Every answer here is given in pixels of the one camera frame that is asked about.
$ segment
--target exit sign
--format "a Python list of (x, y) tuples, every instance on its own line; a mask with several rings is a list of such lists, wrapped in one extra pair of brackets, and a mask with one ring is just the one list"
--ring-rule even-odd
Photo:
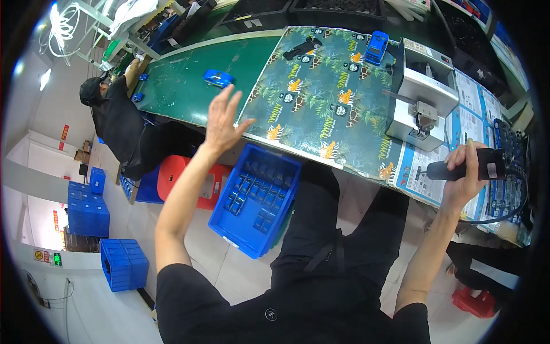
[(53, 253), (53, 265), (55, 266), (63, 266), (61, 263), (61, 254), (54, 252)]

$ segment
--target red plastic stool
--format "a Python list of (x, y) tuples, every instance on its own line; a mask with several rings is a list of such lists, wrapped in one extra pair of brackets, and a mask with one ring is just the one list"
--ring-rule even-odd
[[(157, 179), (157, 191), (158, 196), (166, 201), (168, 194), (172, 187), (174, 187), (175, 181), (178, 180), (179, 175), (185, 169), (185, 166), (191, 161), (190, 157), (170, 155), (161, 164), (160, 171)], [(214, 181), (212, 183), (212, 189), (210, 190), (210, 198), (199, 197), (197, 202), (197, 208), (214, 210), (219, 198), (219, 194), (222, 188), (222, 178), (224, 175), (231, 173), (232, 167), (227, 165), (215, 164), (208, 174), (214, 175)]]
[(453, 305), (459, 309), (470, 312), (478, 318), (492, 318), (495, 315), (494, 305), (496, 303), (494, 297), (488, 291), (482, 291), (477, 297), (472, 297), (472, 289), (464, 287), (454, 291)]

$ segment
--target machine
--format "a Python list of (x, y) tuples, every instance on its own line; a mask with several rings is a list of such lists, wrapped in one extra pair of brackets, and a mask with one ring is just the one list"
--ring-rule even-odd
[(392, 74), (393, 120), (386, 134), (432, 151), (445, 141), (445, 118), (457, 107), (458, 88), (451, 58), (402, 38)]

